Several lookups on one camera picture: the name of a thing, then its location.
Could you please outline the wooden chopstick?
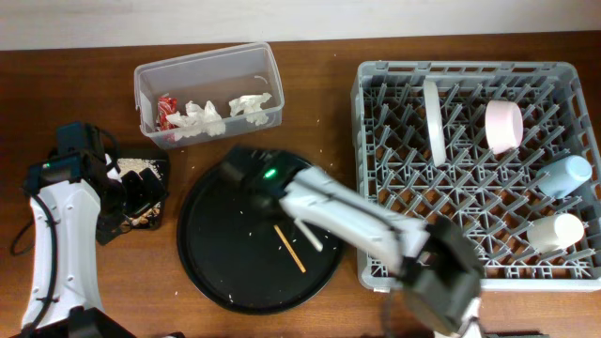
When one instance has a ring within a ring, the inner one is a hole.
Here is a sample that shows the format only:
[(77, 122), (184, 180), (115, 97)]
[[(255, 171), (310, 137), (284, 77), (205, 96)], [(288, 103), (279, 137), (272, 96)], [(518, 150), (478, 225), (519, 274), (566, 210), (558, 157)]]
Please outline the wooden chopstick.
[(302, 264), (300, 258), (298, 257), (298, 255), (296, 254), (296, 252), (294, 251), (294, 249), (292, 248), (290, 242), (287, 240), (287, 238), (285, 237), (284, 233), (282, 232), (281, 228), (279, 227), (278, 224), (275, 224), (273, 226), (276, 234), (278, 235), (278, 237), (280, 238), (280, 240), (283, 242), (284, 246), (286, 247), (288, 253), (290, 254), (291, 258), (293, 259), (293, 261), (295, 262), (295, 264), (297, 265), (297, 267), (299, 268), (301, 273), (306, 273), (306, 267)]

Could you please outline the white plastic fork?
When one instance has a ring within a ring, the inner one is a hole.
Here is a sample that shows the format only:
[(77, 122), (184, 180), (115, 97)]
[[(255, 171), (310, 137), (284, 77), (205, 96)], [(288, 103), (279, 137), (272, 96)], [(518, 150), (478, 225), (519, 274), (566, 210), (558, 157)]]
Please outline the white plastic fork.
[(308, 241), (318, 252), (323, 251), (323, 243), (302, 219), (295, 218), (294, 224), (300, 229), (300, 231), (306, 236)]

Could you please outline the red candy wrapper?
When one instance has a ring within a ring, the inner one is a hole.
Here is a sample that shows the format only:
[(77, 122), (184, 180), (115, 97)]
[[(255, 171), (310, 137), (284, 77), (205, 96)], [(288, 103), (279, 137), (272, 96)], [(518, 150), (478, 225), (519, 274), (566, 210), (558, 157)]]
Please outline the red candy wrapper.
[(167, 117), (177, 112), (177, 100), (168, 96), (163, 96), (158, 99), (158, 113), (156, 117), (157, 131), (167, 131), (174, 129), (176, 126), (172, 124)]

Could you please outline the white tissue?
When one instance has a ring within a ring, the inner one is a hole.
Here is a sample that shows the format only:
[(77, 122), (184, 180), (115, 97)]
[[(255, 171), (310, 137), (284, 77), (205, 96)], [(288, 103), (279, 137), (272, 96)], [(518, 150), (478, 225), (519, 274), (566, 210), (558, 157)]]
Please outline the white tissue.
[(263, 112), (261, 105), (268, 102), (272, 98), (270, 93), (261, 95), (245, 95), (228, 102), (230, 107), (230, 115), (236, 116), (243, 114), (247, 122), (255, 126), (265, 125), (269, 118)]

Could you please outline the white napkin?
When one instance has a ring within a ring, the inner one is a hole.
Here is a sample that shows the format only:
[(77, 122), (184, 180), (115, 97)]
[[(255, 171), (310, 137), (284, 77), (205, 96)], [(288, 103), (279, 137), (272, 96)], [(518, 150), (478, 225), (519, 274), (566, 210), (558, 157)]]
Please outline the white napkin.
[(190, 100), (185, 104), (185, 110), (184, 115), (175, 112), (166, 117), (166, 121), (176, 128), (174, 132), (176, 141), (203, 132), (211, 137), (225, 133), (225, 123), (210, 100), (206, 102), (204, 108)]

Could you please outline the grey plate with food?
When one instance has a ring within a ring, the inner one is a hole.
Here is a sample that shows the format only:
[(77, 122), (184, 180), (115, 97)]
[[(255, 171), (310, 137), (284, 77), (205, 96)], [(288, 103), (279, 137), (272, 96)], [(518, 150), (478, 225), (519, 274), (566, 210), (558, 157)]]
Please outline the grey plate with food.
[(439, 91), (436, 83), (429, 80), (424, 80), (423, 91), (424, 108), (432, 161), (436, 167), (439, 167), (446, 162), (446, 149), (441, 108), (439, 103)]

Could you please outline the pink bowl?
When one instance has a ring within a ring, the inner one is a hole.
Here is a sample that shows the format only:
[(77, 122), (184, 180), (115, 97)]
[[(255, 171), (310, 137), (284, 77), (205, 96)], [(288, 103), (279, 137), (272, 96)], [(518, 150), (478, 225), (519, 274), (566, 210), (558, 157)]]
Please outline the pink bowl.
[(495, 155), (520, 146), (523, 137), (523, 119), (516, 103), (491, 100), (487, 104), (485, 137), (489, 149)]

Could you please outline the white cup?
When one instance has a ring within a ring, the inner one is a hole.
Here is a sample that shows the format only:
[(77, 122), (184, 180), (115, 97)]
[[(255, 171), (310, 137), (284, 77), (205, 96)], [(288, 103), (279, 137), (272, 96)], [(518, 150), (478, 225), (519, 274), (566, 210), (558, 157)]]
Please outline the white cup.
[(547, 216), (532, 222), (527, 230), (531, 246), (541, 254), (567, 249), (584, 236), (584, 224), (569, 213)]

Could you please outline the light blue cup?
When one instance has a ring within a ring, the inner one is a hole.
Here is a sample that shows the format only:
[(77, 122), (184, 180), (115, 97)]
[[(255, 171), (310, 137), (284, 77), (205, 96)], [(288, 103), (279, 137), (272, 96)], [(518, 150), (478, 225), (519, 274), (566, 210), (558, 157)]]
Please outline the light blue cup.
[(542, 177), (538, 187), (547, 196), (564, 198), (590, 179), (592, 174), (593, 168), (585, 158), (570, 155), (541, 168), (537, 172), (537, 176)]

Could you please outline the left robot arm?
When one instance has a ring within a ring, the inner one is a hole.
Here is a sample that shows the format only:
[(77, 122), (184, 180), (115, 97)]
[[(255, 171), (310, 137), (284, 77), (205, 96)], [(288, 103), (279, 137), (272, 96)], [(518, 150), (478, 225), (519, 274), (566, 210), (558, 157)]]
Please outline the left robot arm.
[(76, 151), (29, 168), (24, 192), (35, 225), (31, 293), (22, 337), (129, 337), (104, 310), (96, 243), (162, 202), (166, 189), (146, 168), (121, 175), (106, 154)]

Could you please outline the grey dishwasher rack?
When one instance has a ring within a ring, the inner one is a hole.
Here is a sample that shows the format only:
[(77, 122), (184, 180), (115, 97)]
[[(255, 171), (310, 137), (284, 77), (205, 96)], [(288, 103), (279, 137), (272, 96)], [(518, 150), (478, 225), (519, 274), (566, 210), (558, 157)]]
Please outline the grey dishwasher rack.
[[(439, 91), (446, 162), (432, 161), (424, 80)], [(485, 137), (491, 100), (518, 105), (518, 148), (495, 155)], [(591, 292), (600, 287), (600, 152), (576, 68), (565, 62), (366, 61), (350, 103), (356, 188), (368, 201), (459, 225), (474, 244), (490, 291)], [(544, 166), (585, 158), (590, 179), (556, 199), (543, 194)], [(569, 213), (584, 236), (539, 253), (532, 222)]]

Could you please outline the rice and peanut pile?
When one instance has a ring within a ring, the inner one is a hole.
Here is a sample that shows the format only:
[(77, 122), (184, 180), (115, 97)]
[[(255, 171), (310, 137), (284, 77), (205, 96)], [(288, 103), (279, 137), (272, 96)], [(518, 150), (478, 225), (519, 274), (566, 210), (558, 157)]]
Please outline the rice and peanut pile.
[(157, 160), (121, 158), (117, 160), (119, 177), (125, 189), (124, 226), (151, 229), (159, 224), (162, 201), (166, 196), (165, 173)]

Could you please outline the round black tray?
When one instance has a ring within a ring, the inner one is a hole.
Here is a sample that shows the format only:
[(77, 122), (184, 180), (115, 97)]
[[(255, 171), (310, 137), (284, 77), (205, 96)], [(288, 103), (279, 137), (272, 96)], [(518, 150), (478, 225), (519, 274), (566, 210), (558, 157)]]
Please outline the round black tray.
[[(268, 164), (310, 165), (293, 153), (272, 150)], [(223, 180), (219, 162), (193, 186), (177, 225), (177, 249), (189, 278), (207, 298), (232, 312), (271, 315), (297, 307), (317, 294), (336, 271), (345, 243), (308, 226), (323, 243), (318, 252), (289, 217), (278, 223), (306, 267), (301, 273), (273, 225), (250, 221), (246, 187)]]

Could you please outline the black rectangular tray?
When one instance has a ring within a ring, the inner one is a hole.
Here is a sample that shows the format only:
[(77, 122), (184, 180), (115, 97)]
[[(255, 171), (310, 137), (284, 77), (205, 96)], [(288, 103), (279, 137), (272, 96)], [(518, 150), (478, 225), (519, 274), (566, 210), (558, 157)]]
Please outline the black rectangular tray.
[(164, 152), (152, 149), (113, 150), (106, 155), (112, 165), (110, 178), (123, 187), (122, 210), (113, 217), (119, 222), (118, 233), (131, 230), (155, 230), (160, 227), (168, 196), (170, 163)]

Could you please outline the clear plastic bin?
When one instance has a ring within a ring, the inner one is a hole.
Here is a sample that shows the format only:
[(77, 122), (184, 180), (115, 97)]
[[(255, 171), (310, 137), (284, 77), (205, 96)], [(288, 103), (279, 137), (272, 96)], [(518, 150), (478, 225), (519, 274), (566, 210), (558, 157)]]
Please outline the clear plastic bin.
[[(133, 75), (136, 110), (142, 134), (162, 149), (191, 146), (220, 138), (277, 127), (282, 123), (285, 97), (280, 73), (266, 42), (243, 44), (198, 54), (188, 54), (137, 67)], [(228, 102), (245, 95), (270, 93), (261, 105), (269, 118), (262, 126), (246, 121), (243, 114), (230, 115)], [(205, 107), (210, 100), (225, 123), (225, 133), (174, 139), (176, 128), (157, 131), (158, 99), (177, 100), (177, 112), (185, 114), (190, 100)]]

